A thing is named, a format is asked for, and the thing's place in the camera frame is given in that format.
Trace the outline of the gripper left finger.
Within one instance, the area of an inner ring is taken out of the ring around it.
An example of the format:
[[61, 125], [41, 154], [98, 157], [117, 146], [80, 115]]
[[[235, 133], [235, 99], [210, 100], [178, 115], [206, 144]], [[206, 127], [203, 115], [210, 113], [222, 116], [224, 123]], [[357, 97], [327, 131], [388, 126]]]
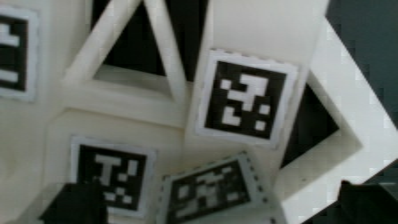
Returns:
[[39, 220], [45, 224], [107, 224], [105, 196], [96, 182], [64, 185]]

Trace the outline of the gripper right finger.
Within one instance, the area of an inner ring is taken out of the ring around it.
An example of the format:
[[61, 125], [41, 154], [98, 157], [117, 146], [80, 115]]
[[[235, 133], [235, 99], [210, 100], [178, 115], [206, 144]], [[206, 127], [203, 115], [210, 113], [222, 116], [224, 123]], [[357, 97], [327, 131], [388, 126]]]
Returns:
[[398, 183], [343, 181], [338, 201], [302, 224], [398, 224]]

